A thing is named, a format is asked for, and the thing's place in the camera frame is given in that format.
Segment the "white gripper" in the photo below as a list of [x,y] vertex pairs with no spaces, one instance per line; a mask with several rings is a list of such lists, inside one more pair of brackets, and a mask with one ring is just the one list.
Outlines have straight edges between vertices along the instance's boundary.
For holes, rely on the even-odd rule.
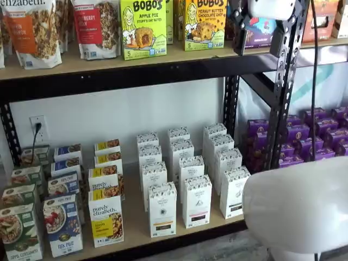
[[296,16],[292,14],[295,0],[230,0],[229,7],[231,10],[229,18],[234,26],[233,50],[237,55],[244,55],[246,25],[250,21],[250,16],[277,20],[270,53],[277,58],[285,53],[291,28],[296,21]]

